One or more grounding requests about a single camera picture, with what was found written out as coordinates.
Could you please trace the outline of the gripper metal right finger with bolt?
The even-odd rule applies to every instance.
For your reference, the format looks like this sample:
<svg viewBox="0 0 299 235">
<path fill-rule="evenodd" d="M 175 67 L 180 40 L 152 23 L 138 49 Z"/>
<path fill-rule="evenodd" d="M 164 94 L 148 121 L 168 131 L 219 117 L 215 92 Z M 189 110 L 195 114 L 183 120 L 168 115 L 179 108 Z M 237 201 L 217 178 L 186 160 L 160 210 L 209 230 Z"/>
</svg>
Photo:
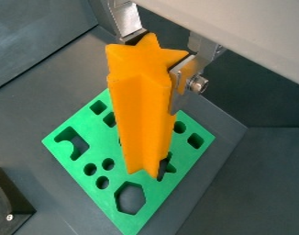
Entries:
<svg viewBox="0 0 299 235">
<path fill-rule="evenodd" d="M 190 93 L 202 95 L 209 86 L 203 77 L 206 66 L 226 52 L 226 48 L 194 31 L 190 32 L 187 47 L 190 54 L 171 67 L 172 94 L 170 113 L 172 115 L 187 103 Z"/>
</svg>

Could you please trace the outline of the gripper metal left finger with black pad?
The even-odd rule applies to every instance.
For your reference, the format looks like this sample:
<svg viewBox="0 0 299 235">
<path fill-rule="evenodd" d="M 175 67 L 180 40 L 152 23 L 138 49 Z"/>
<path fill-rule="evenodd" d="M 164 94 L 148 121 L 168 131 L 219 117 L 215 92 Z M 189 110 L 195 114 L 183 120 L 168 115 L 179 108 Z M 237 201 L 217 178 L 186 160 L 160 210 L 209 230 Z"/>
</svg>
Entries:
<svg viewBox="0 0 299 235">
<path fill-rule="evenodd" d="M 131 0 L 102 0 L 118 42 L 136 45 L 148 30 L 142 26 L 138 5 Z"/>
</svg>

